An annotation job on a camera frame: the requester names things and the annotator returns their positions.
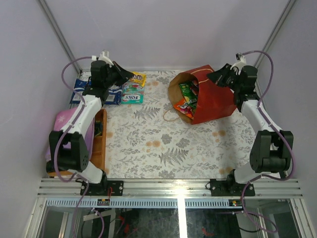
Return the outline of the orange candy bag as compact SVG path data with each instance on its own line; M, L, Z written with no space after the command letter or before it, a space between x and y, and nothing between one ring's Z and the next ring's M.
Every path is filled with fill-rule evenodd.
M196 112L196 108L197 108L197 101L194 100L193 102L187 102L185 98L181 99L180 101L178 101L177 103L173 104L173 107L181 112L182 114L184 114L185 116L187 116L190 119L194 118L194 114Z

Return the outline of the red paper bag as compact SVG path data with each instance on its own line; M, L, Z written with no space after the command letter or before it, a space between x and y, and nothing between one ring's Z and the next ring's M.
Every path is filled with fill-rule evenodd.
M181 72L171 80L168 86L168 98L172 105L183 99L179 83L198 80L199 93L196 111L191 119L176 110L178 116L186 123L199 124L215 119L228 117L236 110L234 95L229 88L221 88L207 78L207 74L214 72L210 65L204 65L185 72Z

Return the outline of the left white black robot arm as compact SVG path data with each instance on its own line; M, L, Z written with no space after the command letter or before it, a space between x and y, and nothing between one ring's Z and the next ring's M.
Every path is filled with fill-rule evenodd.
M91 63L91 77L80 94L81 102L71 119L58 131L49 134L49 146L53 167L62 182L70 182L60 174L60 169L79 176L82 186L89 195L104 195L109 185L106 172L90 161L90 153L85 142L87 130L102 109L110 87L122 86L134 74L116 62L97 58Z

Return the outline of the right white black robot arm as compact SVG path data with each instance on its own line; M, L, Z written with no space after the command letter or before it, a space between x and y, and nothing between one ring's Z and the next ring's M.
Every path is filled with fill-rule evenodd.
M238 68L226 64L220 70L207 74L207 78L216 86L228 87L233 91L234 104L256 134L249 162L233 169L225 180L211 179L206 185L212 196L255 196L253 182L290 168L294 136L273 123L261 106L255 92L257 72L250 65Z

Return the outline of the green Fox's candy bag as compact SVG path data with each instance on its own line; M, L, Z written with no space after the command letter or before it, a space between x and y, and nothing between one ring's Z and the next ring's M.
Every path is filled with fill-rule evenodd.
M138 83L126 82L123 85L122 104L142 104L144 99L144 87Z

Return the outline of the yellow M&M's candy pack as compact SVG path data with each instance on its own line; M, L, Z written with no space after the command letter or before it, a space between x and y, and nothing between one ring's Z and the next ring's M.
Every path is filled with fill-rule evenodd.
M140 72L133 71L133 77L129 79L129 82L138 83L141 87L144 87L146 84L147 76Z

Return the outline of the blue chips bag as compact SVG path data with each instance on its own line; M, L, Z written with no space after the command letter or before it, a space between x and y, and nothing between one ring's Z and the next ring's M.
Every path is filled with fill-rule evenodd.
M123 86L112 85L106 91L104 88L92 87L90 78L77 78L74 84L76 93L72 93L70 104L79 104L81 102L80 96L94 95L100 98L103 105L120 105Z

